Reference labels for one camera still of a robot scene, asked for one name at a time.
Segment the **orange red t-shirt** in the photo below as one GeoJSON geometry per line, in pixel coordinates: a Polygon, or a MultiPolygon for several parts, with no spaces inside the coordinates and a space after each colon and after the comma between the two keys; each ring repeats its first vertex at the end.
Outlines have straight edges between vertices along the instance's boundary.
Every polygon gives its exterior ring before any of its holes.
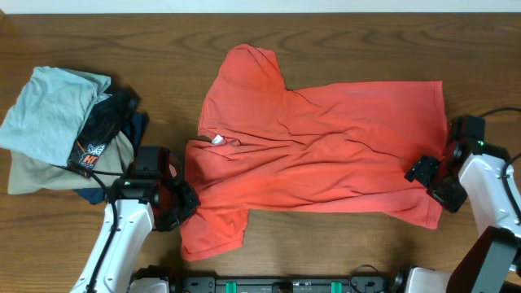
{"type": "Polygon", "coordinates": [[[441,206],[405,173],[447,139],[440,81],[334,83],[289,90],[277,55],[225,57],[186,146],[200,205],[181,227],[185,260],[243,245],[252,210],[382,212],[435,229],[441,206]]]}

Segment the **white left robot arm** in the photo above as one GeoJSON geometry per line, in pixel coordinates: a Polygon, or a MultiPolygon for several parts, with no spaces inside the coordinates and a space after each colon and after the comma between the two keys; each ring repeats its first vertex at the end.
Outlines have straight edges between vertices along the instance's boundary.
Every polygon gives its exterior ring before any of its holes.
{"type": "Polygon", "coordinates": [[[98,239],[72,291],[168,292],[165,275],[133,280],[138,253],[150,233],[174,230],[199,205],[195,192],[179,177],[115,180],[98,239]]]}

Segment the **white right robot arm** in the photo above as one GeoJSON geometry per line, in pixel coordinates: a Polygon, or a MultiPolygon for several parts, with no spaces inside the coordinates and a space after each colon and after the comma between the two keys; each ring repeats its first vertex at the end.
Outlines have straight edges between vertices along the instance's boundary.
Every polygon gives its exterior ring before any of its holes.
{"type": "Polygon", "coordinates": [[[506,279],[520,272],[520,193],[512,162],[506,149],[465,138],[451,143],[446,160],[424,157],[411,169],[409,178],[448,211],[470,202],[479,238],[452,273],[410,269],[405,292],[520,292],[506,279]]]}

